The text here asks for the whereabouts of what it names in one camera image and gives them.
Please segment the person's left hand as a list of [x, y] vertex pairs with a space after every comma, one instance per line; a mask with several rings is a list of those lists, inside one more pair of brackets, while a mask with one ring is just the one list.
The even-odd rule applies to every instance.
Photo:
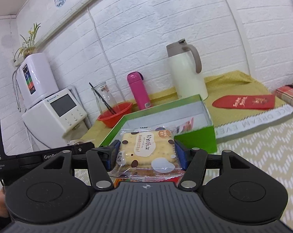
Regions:
[[8, 218], [9, 213], [5, 203], [5, 192], [4, 189], [0, 189], [0, 217]]

